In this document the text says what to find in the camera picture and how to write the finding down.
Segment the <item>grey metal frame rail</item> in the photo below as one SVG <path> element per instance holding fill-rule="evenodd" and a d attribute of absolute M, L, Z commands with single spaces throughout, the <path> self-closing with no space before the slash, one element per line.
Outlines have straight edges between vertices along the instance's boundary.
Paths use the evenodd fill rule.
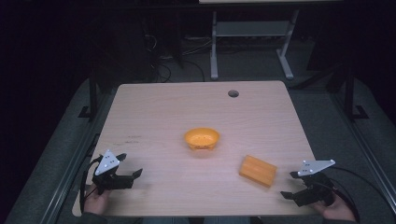
<path fill-rule="evenodd" d="M 65 115 L 40 158 L 43 188 L 47 188 L 44 213 L 38 224 L 56 224 L 64 203 L 84 167 L 86 154 L 102 131 L 115 92 L 98 93 L 98 112 L 93 119 L 80 118 L 79 113 L 88 104 L 87 91 L 78 91 L 66 109 Z"/>
<path fill-rule="evenodd" d="M 330 97 L 361 148 L 378 188 L 396 213 L 396 137 L 393 124 L 363 105 L 347 104 L 343 95 L 331 93 Z"/>

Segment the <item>person's left hand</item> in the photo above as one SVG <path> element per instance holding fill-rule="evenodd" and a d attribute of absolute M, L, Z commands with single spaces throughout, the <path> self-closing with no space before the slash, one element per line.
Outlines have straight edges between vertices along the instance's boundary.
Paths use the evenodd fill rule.
<path fill-rule="evenodd" d="M 84 212 L 102 215 L 106 211 L 110 194 L 111 190 L 105 190 L 102 194 L 99 194 L 97 187 L 91 184 L 84 196 Z"/>

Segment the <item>person's right hand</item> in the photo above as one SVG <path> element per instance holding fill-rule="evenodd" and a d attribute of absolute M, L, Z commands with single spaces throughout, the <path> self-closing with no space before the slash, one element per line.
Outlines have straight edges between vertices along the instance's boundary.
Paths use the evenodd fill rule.
<path fill-rule="evenodd" d="M 346 204 L 337 194 L 333 193 L 333 203 L 326 205 L 324 202 L 312 203 L 311 207 L 321 214 L 326 220 L 343 220 L 355 222 L 356 218 Z"/>

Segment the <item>white metal desk frame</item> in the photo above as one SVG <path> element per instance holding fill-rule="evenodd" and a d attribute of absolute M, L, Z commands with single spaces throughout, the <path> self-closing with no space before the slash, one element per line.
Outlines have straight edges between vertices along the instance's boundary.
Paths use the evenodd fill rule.
<path fill-rule="evenodd" d="M 217 42 L 219 37 L 281 37 L 285 38 L 283 46 L 276 50 L 277 58 L 283 69 L 285 78 L 294 79 L 289 62 L 287 50 L 299 16 L 299 9 L 293 11 L 288 21 L 219 21 L 217 12 L 213 12 L 211 51 L 210 51 L 210 77 L 212 80 L 219 78 Z"/>

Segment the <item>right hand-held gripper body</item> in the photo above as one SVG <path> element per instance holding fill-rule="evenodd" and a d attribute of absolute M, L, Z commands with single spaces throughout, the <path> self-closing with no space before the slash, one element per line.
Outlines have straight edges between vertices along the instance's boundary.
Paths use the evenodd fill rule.
<path fill-rule="evenodd" d="M 333 204 L 333 183 L 322 173 L 323 170 L 333 165 L 335 165 L 334 160 L 303 161 L 300 170 L 296 174 L 297 178 L 303 180 L 306 189 L 295 193 L 293 196 L 293 200 L 298 206 L 309 205 L 319 201 L 325 202 L 326 205 Z"/>

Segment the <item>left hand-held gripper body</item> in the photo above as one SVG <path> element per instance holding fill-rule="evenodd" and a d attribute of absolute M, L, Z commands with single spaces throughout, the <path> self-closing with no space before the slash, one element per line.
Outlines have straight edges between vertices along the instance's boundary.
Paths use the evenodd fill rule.
<path fill-rule="evenodd" d="M 102 194 L 105 190 L 130 189 L 133 186 L 132 175 L 116 174 L 121 161 L 117 160 L 110 149 L 104 155 L 101 155 L 99 159 L 99 164 L 92 176 L 92 182 L 97 187 L 99 194 Z"/>

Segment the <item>black metal stand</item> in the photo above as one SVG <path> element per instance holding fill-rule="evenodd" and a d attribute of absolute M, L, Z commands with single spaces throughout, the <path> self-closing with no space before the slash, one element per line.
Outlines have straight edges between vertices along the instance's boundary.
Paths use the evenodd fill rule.
<path fill-rule="evenodd" d="M 89 75 L 89 104 L 81 108 L 78 116 L 93 121 L 97 114 L 97 82 L 94 71 Z"/>
<path fill-rule="evenodd" d="M 345 75 L 345 98 L 344 111 L 349 120 L 354 122 L 356 119 L 368 119 L 368 115 L 361 105 L 354 105 L 354 76 L 349 65 L 344 66 Z"/>

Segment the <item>orange rectangular block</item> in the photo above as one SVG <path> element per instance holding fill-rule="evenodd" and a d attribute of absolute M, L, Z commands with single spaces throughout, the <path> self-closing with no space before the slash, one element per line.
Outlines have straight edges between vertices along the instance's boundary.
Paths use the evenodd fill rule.
<path fill-rule="evenodd" d="M 270 188 L 276 177 L 277 167 L 250 155 L 246 155 L 239 174 L 255 183 Z"/>

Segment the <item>orange plastic bowl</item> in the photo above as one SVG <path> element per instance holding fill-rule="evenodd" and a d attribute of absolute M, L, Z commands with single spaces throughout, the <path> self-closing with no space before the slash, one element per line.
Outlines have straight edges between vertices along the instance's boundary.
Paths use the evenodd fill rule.
<path fill-rule="evenodd" d="M 184 134 L 191 150 L 213 150 L 219 141 L 219 133 L 211 128 L 194 128 Z"/>

